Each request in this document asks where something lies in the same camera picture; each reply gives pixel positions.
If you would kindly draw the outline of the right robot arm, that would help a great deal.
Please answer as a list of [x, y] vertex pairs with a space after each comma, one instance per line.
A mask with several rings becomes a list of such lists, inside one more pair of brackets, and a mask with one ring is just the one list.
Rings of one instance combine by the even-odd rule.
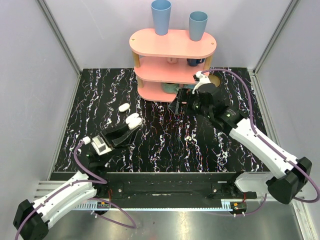
[[309, 182], [312, 162], [307, 157], [298, 159], [269, 139], [242, 111], [227, 105], [214, 84], [206, 83], [196, 90], [179, 89], [168, 108], [174, 114], [184, 112], [206, 118], [215, 129], [238, 141], [267, 166], [269, 173], [240, 173], [227, 185], [230, 197], [261, 192], [287, 205]]

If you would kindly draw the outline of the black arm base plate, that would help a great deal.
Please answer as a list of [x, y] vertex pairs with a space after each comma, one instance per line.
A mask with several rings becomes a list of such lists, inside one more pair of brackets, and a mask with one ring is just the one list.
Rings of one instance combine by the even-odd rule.
[[131, 196], [201, 196], [211, 199], [255, 199], [235, 184], [238, 172], [107, 172], [106, 184], [93, 186], [95, 197], [112, 200]]

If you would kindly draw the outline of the white earbuds charging case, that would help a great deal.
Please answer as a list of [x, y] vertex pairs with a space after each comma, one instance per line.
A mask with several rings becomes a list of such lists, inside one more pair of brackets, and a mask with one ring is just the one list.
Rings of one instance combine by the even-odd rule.
[[128, 125], [130, 130], [140, 126], [142, 122], [143, 120], [138, 113], [133, 113], [125, 119], [125, 123]]

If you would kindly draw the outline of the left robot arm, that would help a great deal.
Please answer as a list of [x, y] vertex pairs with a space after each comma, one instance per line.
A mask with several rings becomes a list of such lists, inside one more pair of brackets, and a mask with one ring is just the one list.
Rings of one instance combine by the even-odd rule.
[[103, 198], [108, 193], [107, 180], [82, 165], [77, 152], [82, 145], [91, 144], [98, 156], [126, 147], [137, 133], [141, 123], [127, 123], [113, 131], [102, 131], [99, 135], [80, 140], [73, 157], [79, 170], [67, 182], [47, 195], [29, 202], [27, 199], [18, 205], [13, 225], [17, 229], [15, 238], [41, 240], [50, 227], [74, 207], [91, 197]]

